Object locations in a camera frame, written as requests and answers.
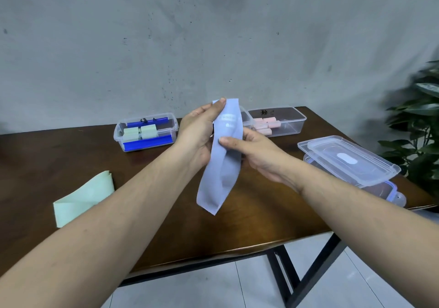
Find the person's left hand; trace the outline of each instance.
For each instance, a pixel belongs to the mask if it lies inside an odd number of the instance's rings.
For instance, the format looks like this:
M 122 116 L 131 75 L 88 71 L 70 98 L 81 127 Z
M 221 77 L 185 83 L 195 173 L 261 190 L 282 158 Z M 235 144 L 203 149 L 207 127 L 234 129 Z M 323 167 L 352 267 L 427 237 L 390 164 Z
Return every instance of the person's left hand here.
M 175 144 L 192 155 L 191 164 L 197 171 L 206 166 L 210 160 L 213 121 L 225 104 L 226 99 L 221 98 L 213 105 L 210 103 L 191 111 L 181 120 Z

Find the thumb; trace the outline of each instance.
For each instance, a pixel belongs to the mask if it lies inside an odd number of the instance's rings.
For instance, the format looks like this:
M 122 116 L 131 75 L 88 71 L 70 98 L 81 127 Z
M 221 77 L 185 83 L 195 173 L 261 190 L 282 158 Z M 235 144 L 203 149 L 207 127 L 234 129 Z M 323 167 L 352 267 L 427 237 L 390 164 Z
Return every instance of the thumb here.
M 209 121 L 213 122 L 221 113 L 221 111 L 224 109 L 225 105 L 226 105 L 226 98 L 221 98 L 203 113 L 204 117 L 207 118 Z
M 236 139 L 233 137 L 221 137 L 219 143 L 227 149 L 237 150 L 241 153 L 247 154 L 251 142 L 246 142 L 242 139 Z

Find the hand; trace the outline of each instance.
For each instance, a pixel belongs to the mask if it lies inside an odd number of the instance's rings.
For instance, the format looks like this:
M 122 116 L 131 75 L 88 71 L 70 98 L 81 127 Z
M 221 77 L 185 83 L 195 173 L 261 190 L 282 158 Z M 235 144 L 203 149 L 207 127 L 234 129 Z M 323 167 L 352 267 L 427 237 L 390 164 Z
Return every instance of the hand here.
M 210 160 L 213 121 L 225 105 L 226 99 L 221 98 L 213 105 L 210 103 L 191 111 L 181 120 L 175 144 L 181 146 L 183 152 L 191 155 L 191 164 L 195 166 L 196 171 L 206 166 Z
M 228 149 L 245 154 L 250 166 L 267 179 L 286 184 L 281 176 L 282 164 L 290 156 L 264 135 L 244 128 L 243 140 L 221 137 L 219 143 Z

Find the person's right hand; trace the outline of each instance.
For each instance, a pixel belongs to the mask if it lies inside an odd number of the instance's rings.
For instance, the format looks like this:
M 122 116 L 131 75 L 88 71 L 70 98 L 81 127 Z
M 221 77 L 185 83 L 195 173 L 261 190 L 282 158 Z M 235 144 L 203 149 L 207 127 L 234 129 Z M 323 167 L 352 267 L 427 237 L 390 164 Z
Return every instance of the person's right hand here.
M 257 131 L 244 128 L 243 140 L 232 137 L 221 137 L 219 143 L 227 149 L 237 150 L 246 155 L 250 166 L 267 179 L 284 182 L 282 178 L 283 164 L 290 157 L 266 136 Z

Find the black metal table frame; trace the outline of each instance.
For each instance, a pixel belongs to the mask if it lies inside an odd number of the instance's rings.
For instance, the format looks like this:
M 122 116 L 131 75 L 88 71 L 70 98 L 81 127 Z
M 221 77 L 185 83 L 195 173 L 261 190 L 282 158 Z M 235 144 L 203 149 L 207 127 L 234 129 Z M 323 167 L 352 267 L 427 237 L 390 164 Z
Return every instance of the black metal table frame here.
M 293 263 L 288 256 L 287 250 L 285 249 L 285 246 L 281 245 L 253 254 L 195 262 L 193 264 L 179 266 L 168 270 L 134 276 L 125 279 L 119 285 L 119 287 L 142 283 L 144 281 L 149 281 L 162 277 L 178 275 L 180 273 L 208 268 L 211 266 L 218 266 L 225 263 L 240 261 L 255 256 L 267 255 L 268 261 L 274 274 L 274 278 L 276 279 L 277 286 L 279 287 L 279 291 L 285 303 L 285 307 L 295 308 L 300 304 L 304 297 L 319 281 L 323 274 L 329 269 L 332 263 L 334 263 L 337 257 L 340 256 L 345 248 L 346 244 L 343 243 L 337 235 L 332 234 L 331 238 L 325 244 L 320 254 L 316 257 L 308 271 L 303 276 L 302 280 L 300 280 L 299 276 L 297 275 Z M 288 287 L 287 281 L 292 288 L 292 292 Z

